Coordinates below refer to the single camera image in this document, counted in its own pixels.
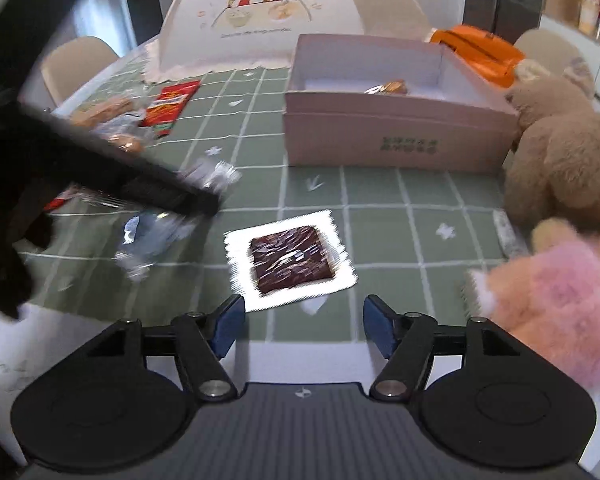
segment white snack wrapper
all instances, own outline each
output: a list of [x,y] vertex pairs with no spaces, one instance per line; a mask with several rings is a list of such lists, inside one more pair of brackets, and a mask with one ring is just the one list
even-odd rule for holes
[[[334,277],[262,294],[258,290],[253,269],[253,257],[250,251],[251,241],[254,238],[304,226],[313,227],[317,231]],[[229,261],[232,290],[235,294],[241,294],[244,297],[247,312],[265,310],[295,301],[333,294],[354,286],[358,281],[349,255],[338,236],[338,230],[333,222],[331,211],[328,210],[239,231],[231,231],[224,235],[224,244]]]

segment open box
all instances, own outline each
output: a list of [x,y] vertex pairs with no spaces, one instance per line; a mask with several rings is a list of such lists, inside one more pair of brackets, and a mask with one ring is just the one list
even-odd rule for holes
[[[404,79],[410,94],[365,94]],[[285,94],[292,166],[496,173],[518,131],[502,91],[446,46],[301,35]]]

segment orange package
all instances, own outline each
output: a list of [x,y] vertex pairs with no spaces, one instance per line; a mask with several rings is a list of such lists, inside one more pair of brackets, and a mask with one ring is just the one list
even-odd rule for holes
[[514,70],[526,57],[508,41],[469,25],[437,30],[430,42],[448,46],[483,78],[502,88],[513,85]]
[[169,135],[173,123],[198,88],[200,81],[165,86],[158,98],[147,108],[142,126],[153,126],[158,137]]

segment plush toy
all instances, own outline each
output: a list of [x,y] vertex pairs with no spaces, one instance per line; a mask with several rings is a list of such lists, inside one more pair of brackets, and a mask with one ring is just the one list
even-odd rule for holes
[[470,272],[472,314],[484,316],[585,388],[600,386],[600,238],[565,221],[534,231],[536,254]]
[[520,114],[520,143],[507,171],[505,210],[534,226],[563,216],[600,230],[600,114],[567,77],[543,75],[507,93]]

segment blue gripper pad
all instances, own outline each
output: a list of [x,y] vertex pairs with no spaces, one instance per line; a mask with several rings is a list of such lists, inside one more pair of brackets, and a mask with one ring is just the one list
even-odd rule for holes
[[394,354],[398,346],[398,340],[394,335],[393,319],[390,317],[395,312],[377,296],[367,296],[362,309],[362,318],[365,327],[365,334],[378,347],[378,350],[385,359]]
[[228,298],[218,311],[220,314],[216,318],[216,330],[209,341],[209,346],[216,357],[222,359],[244,328],[247,319],[244,298],[234,295]]

